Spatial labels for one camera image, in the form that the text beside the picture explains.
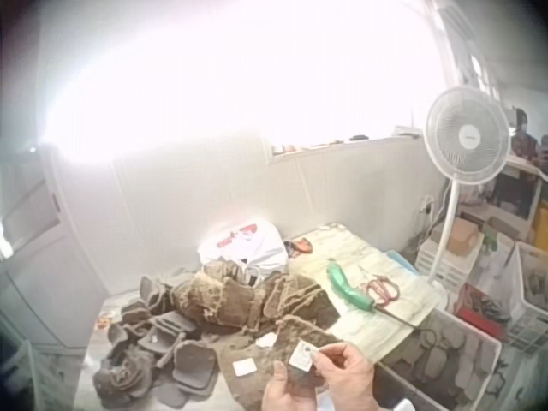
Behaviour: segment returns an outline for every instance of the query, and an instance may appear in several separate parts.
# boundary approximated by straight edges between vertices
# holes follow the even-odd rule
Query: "fan pole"
[[[434,281],[436,270],[438,269],[440,260],[444,256],[445,248],[449,241],[451,229],[453,228],[453,221],[455,220],[456,206],[459,202],[459,188],[459,182],[457,180],[452,180],[451,195],[449,197],[449,205],[447,206],[447,214],[445,215],[444,230],[442,231],[442,238],[439,240],[438,251],[436,252],[432,268],[430,269],[430,274],[428,275],[429,284],[432,284]]]

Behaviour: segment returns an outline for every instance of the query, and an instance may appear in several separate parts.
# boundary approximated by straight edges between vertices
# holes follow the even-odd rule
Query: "wall outlet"
[[[420,212],[425,213],[426,215],[431,214],[434,208],[434,196],[426,195],[420,202]]]

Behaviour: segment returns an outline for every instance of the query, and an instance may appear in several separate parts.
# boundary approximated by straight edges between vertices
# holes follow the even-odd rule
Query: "standing fan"
[[[432,105],[425,143],[436,167],[451,179],[444,230],[428,276],[432,284],[453,227],[459,187],[488,182],[500,173],[510,150],[509,125],[499,104],[488,95],[454,87]]]

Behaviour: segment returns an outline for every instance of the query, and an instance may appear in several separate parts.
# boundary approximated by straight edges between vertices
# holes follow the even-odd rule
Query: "white paper label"
[[[257,371],[257,366],[255,365],[253,358],[246,358],[245,360],[233,362],[232,366],[234,367],[236,377],[248,375]]]
[[[262,348],[270,348],[274,346],[274,343],[277,340],[277,334],[275,332],[269,332],[268,334],[257,338],[255,343]]]
[[[289,364],[302,371],[309,372],[312,366],[312,354],[316,352],[318,352],[317,347],[300,340],[289,359]]]

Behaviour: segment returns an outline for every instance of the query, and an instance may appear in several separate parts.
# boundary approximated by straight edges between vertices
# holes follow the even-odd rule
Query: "red and white bag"
[[[204,241],[198,248],[200,262],[226,259],[241,265],[247,283],[257,277],[254,285],[273,271],[285,271],[288,254],[277,228],[264,220],[252,220]]]

